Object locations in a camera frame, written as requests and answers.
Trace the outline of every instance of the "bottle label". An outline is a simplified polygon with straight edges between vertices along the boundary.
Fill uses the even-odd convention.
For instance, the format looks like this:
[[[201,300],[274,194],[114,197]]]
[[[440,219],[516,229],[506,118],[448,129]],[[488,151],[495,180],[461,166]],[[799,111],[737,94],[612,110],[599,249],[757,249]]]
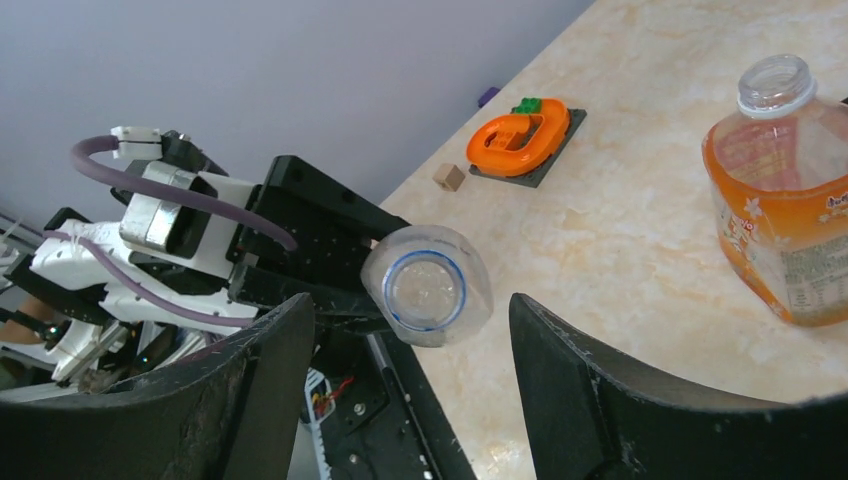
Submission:
[[[800,179],[791,122],[746,125],[715,144],[714,127],[704,164],[736,273],[784,320],[827,325],[848,319],[848,176],[792,191]]]

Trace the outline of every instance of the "white wall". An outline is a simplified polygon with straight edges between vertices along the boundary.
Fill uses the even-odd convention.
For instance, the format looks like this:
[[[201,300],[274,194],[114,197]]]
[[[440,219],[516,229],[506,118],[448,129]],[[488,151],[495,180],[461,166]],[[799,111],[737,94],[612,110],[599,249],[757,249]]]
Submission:
[[[254,181],[297,154],[380,201],[590,3],[4,0],[0,205],[117,218],[67,154],[115,125],[188,133]]]

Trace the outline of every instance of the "orange plastic toy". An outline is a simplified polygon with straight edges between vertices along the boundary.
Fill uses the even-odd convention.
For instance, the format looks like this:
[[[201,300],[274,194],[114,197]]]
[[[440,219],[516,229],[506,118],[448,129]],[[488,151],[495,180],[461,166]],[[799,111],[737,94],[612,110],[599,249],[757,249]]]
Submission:
[[[499,177],[523,175],[547,160],[565,140],[571,115],[555,98],[525,98],[513,113],[477,131],[465,151],[481,172]]]

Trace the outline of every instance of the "small wooden cube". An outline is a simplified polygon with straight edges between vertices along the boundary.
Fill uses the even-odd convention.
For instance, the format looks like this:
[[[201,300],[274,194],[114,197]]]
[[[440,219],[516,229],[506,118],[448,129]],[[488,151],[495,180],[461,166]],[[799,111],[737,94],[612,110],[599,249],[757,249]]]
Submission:
[[[455,192],[465,180],[465,174],[456,165],[452,163],[443,163],[436,174],[433,175],[433,181],[438,183],[442,190],[447,192]]]

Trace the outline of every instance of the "green toy piece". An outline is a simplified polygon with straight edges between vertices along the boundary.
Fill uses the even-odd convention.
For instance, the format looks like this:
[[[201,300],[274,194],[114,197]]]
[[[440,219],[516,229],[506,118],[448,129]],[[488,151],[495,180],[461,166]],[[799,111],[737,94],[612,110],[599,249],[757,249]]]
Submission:
[[[530,115],[542,111],[542,99],[536,97],[525,97],[521,99],[521,103],[513,108],[510,113],[518,113]]]

